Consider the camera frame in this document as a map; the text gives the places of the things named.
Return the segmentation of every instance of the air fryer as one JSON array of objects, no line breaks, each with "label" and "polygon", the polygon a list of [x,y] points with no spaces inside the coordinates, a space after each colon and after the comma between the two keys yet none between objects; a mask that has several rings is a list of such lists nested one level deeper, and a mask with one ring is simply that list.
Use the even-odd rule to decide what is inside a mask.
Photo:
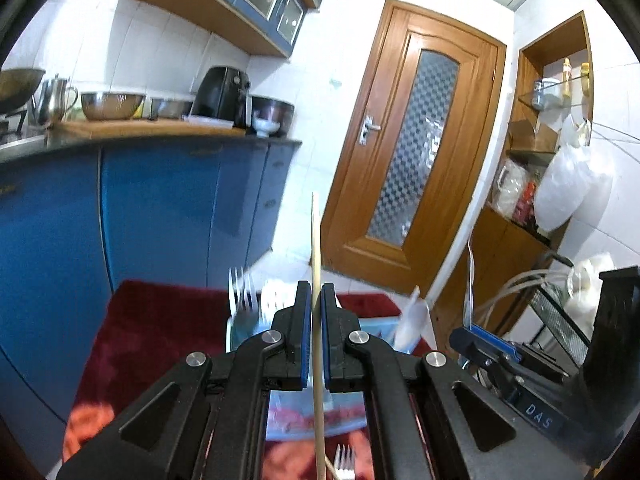
[{"label": "air fryer", "polygon": [[234,126],[245,128],[248,89],[245,72],[230,66],[213,66],[198,88],[191,115],[233,121]]}]

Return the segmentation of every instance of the kitchen countertop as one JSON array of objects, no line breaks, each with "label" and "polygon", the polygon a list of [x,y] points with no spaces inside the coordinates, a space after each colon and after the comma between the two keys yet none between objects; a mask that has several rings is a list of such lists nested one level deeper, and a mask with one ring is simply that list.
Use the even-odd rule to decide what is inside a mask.
[{"label": "kitchen countertop", "polygon": [[114,145],[140,145],[147,142],[176,142],[181,143],[184,140],[200,142],[202,144],[211,144],[212,142],[240,142],[248,144],[290,144],[299,146],[302,144],[300,140],[287,139],[285,137],[269,137],[261,138],[252,135],[248,136],[226,136],[224,134],[144,134],[135,135],[123,133],[120,136],[112,136],[108,138],[87,138],[80,137],[65,132],[47,132],[44,135],[28,137],[23,140],[16,140],[7,144],[0,145],[0,166],[10,164],[17,161],[25,161],[31,158],[40,158],[41,156],[49,156],[54,154],[62,154],[67,152],[82,151],[87,148],[97,149],[102,146]]}]

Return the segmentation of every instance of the wok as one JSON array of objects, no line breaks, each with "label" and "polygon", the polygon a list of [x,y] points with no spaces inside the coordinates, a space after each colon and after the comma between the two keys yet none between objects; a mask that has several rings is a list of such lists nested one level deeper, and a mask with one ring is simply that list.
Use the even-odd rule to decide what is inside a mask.
[{"label": "wok", "polygon": [[45,71],[39,68],[0,70],[0,114],[21,108],[38,89]]}]

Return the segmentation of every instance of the black pot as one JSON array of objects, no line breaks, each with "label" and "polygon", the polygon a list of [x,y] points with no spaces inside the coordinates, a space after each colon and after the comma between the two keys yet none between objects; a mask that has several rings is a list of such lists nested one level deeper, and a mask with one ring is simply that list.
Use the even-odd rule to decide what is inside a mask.
[{"label": "black pot", "polygon": [[280,123],[280,129],[271,137],[286,137],[293,121],[295,106],[285,101],[278,101],[270,97],[251,96],[251,117]]}]

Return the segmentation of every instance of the fork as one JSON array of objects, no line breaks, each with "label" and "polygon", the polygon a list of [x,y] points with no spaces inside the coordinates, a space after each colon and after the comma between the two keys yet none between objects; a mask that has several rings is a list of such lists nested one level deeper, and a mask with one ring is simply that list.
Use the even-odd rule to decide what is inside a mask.
[{"label": "fork", "polygon": [[355,480],[356,455],[351,446],[341,446],[335,450],[334,469],[338,478],[335,480]]},{"label": "fork", "polygon": [[239,342],[267,330],[260,322],[260,306],[254,279],[248,269],[229,269],[229,307],[232,323]]}]

